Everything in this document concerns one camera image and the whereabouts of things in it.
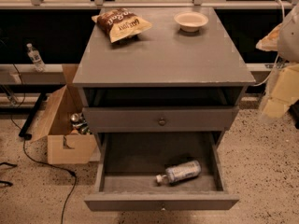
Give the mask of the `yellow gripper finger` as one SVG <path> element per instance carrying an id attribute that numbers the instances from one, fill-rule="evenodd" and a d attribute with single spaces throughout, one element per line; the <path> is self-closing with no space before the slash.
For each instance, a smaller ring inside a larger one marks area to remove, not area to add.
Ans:
<path id="1" fill-rule="evenodd" d="M 282 24 L 280 23 L 268 35 L 260 39 L 256 44 L 256 48 L 262 51 L 277 51 L 281 26 Z"/>
<path id="2" fill-rule="evenodd" d="M 299 100 L 299 63 L 274 68 L 261 101 L 262 119 L 280 119 Z"/>

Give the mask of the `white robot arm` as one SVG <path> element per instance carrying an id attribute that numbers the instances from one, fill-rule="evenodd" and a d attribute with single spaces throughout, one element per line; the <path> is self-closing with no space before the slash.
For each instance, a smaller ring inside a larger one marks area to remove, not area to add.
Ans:
<path id="1" fill-rule="evenodd" d="M 276 51 L 282 59 L 282 64 L 275 61 L 259 106 L 261 119 L 280 119 L 299 101 L 299 4 L 258 41 L 256 48 Z"/>

